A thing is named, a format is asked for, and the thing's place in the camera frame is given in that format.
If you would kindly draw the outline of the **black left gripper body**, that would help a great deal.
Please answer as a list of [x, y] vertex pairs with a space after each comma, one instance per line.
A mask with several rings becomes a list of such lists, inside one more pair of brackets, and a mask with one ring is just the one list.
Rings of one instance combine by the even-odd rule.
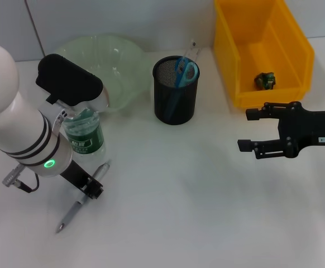
[[91, 177], [74, 160], [72, 160], [69, 166], [62, 173], [60, 173], [60, 176], [78, 188], [81, 192], [89, 193]]

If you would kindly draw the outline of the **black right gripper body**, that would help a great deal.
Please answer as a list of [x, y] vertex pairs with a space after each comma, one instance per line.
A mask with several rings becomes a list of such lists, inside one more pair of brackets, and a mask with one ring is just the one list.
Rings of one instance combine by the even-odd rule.
[[288, 138], [287, 158], [295, 158], [309, 146], [325, 146], [325, 111], [308, 111], [300, 102], [291, 103], [291, 121], [279, 120], [280, 140]]

